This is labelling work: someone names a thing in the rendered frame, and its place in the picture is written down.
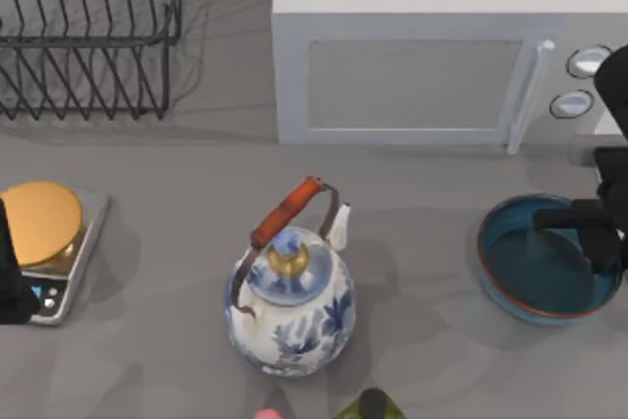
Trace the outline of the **round microwave knob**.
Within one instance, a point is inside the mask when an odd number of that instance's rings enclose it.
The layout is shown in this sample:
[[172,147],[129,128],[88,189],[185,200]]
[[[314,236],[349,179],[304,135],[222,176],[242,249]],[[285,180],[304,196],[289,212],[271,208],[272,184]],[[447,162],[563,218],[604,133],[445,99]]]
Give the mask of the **round microwave knob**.
[[549,112],[556,119],[577,119],[586,115],[594,106],[595,98],[587,90],[577,89],[553,98]]
[[566,62],[566,72],[576,79],[592,78],[612,50],[604,45],[574,51]]

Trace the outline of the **blue and white kettle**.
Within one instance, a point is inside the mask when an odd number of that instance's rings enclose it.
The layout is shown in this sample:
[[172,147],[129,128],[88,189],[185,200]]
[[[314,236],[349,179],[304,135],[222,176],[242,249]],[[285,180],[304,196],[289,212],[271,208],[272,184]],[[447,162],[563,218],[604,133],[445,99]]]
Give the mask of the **blue and white kettle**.
[[267,375],[296,378],[333,362],[356,321],[356,290],[340,254],[351,207],[304,179],[251,232],[225,285],[229,340]]

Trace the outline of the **green bottle black cap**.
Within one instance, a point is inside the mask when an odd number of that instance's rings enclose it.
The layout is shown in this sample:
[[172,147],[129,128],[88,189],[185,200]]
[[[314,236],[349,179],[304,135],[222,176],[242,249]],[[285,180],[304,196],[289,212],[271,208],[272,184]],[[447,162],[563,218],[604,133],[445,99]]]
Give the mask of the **green bottle black cap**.
[[392,398],[379,388],[363,390],[333,419],[407,419]]

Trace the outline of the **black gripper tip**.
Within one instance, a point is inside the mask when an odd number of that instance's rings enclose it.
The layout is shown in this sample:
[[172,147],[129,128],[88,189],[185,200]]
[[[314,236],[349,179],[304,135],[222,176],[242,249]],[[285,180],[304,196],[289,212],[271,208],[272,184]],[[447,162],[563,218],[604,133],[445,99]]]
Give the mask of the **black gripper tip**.
[[39,309],[40,302],[19,268],[0,198],[0,325],[27,324]]

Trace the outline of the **silver kitchen scale gold plate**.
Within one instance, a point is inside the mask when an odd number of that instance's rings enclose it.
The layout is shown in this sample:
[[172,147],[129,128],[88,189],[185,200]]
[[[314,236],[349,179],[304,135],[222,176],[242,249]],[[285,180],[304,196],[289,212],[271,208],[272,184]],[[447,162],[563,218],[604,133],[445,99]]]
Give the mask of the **silver kitchen scale gold plate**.
[[79,295],[110,197],[84,187],[28,181],[0,191],[0,198],[19,268],[40,302],[27,324],[57,326]]

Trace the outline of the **pale microwave door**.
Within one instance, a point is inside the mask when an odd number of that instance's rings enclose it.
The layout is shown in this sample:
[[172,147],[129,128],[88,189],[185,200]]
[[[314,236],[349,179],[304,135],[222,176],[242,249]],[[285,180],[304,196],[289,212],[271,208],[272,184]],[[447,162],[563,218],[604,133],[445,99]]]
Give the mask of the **pale microwave door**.
[[534,14],[282,13],[279,138],[290,144],[504,145],[561,21]]

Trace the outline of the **dark blue bowl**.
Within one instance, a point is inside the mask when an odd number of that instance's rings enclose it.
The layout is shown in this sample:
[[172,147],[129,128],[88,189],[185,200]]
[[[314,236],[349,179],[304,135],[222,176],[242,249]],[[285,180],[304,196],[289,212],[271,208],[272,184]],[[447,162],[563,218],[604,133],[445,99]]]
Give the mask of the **dark blue bowl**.
[[490,298],[528,323],[573,324],[603,307],[619,291],[628,265],[594,274],[575,229],[537,231],[540,209],[571,201],[547,193],[507,198],[490,210],[477,234],[480,278]]

